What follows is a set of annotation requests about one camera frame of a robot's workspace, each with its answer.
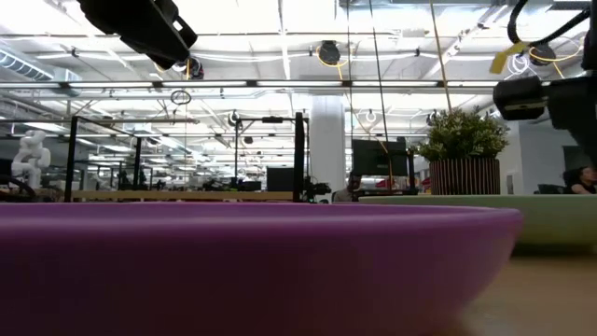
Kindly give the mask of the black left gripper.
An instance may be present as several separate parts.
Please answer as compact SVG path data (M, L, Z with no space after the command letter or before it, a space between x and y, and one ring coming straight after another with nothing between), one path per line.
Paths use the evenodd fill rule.
M169 69L190 51L162 16L155 0L77 0L88 21L159 67Z

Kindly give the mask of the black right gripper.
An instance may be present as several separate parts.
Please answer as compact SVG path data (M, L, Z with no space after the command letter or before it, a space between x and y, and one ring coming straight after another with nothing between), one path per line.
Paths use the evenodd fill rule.
M597 166L597 76L560 79L548 86L548 113Z

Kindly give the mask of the pale green plastic plate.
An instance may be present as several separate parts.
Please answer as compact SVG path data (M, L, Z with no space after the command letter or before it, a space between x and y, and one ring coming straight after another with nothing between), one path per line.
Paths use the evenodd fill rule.
M512 208L524 217L520 244L597 246L597 195L367 196L360 202Z

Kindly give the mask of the purple plastic plate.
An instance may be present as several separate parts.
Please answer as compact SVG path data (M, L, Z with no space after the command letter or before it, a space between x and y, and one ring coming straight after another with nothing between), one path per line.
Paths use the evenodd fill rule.
M487 207L2 203L0 336L418 336L521 226Z

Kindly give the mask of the wooden shelf board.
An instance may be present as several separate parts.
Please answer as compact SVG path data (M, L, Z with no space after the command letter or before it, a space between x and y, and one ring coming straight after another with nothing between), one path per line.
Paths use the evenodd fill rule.
M95 200L242 200L292 202L292 191L154 191L154 190L75 190L71 199Z

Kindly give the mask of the person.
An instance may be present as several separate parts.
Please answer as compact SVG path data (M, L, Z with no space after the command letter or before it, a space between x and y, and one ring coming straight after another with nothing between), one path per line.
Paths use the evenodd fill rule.
M353 171L349 173L346 187L344 189L335 191L332 195L333 203L351 203L357 200L357 194L361 186L361 176L356 175Z
M597 194L597 174L589 166L568 171L564 182L569 194Z

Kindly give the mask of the overhead light bar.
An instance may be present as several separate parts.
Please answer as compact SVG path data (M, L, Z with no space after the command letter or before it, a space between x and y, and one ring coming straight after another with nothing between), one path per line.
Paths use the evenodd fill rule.
M37 81L0 82L0 90L49 89L161 89L161 88L490 88L497 81L489 80L207 80L207 81Z

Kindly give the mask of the green leafy plant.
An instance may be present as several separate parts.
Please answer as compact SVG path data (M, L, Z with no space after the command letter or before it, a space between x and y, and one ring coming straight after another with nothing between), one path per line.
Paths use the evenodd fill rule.
M509 128L496 119L454 109L427 118L427 139L410 149L427 161L495 159L508 145Z

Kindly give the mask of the brown ribbed plant pot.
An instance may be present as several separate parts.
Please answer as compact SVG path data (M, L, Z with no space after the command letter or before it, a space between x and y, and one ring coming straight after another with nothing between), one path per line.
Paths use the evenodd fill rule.
M434 195L493 195L500 193L498 159L470 158L429 163Z

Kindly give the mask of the white robot figure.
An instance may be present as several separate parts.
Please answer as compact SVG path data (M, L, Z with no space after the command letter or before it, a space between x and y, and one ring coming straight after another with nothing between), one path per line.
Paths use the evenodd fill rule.
M50 166L51 152L43 145L46 137L44 131L27 131L20 139L19 151L11 163L11 173L25 176L32 189L41 187L42 170Z

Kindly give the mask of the black computer monitor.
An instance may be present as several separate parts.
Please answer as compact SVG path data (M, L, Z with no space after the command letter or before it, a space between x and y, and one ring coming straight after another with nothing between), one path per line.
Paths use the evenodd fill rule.
M352 141L353 173L355 175L408 175L407 147L404 141Z

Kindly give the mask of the black equipment case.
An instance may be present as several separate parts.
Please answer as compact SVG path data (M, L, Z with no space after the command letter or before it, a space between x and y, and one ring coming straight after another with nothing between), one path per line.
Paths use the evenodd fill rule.
M291 167L268 167L266 185L267 191L293 191L294 169Z

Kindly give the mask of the white building column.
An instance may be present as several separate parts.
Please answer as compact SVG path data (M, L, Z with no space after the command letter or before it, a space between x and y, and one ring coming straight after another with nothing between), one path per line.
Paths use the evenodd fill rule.
M316 95L310 110L311 175L331 191L345 188L345 107L338 95Z

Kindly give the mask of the silver ventilation duct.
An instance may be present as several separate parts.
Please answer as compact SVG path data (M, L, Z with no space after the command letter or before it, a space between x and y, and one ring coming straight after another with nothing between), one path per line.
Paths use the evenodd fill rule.
M81 89L74 86L81 76L75 72L41 63L9 47L0 46L1 71L21 76L24 81L0 79L0 90L51 90L68 96L81 94Z

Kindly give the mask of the black metal shelf frame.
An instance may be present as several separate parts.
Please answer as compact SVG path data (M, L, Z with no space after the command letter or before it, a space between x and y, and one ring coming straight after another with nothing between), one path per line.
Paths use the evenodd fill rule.
M76 136L77 136L77 125L80 120L84 120L86 122L93 122L102 126L104 123L110 123L110 120L103 120L103 121L96 121L92 119L85 119L83 117L72 117L71 118L71 129L69 135L69 147L68 147L68 158L67 158L67 169L66 169L66 186L63 195L63 201L65 203L70 203L74 199L71 199L71 192L72 190L72 183L73 183L73 175L75 169L75 149L76 149ZM243 127L244 131L247 131L255 122L261 122L264 124L277 124L283 123L285 121L291 122L295 126L294 131L294 190L293 192L293 201L294 203L300 203L302 200L302 191L304 190L304 173L305 168L304 165L309 165L309 159L306 156L309 154L309 144L308 139L309 135L306 132L309 130L309 119L304 118L302 113L297 112L294 118L290 117L262 117L262 118L248 118L242 119L240 117L236 118L234 121L234 182L238 182L238 159L239 159L239 142L241 138L241 133L239 131L239 125L241 122L249 122L249 125ZM137 189L138 184L138 177L139 177L139 170L140 170L140 159L141 159L141 143L142 138L137 135L132 135L132 137L137 139L137 143L135 146L135 162L134 162L134 179L133 179L133 190Z

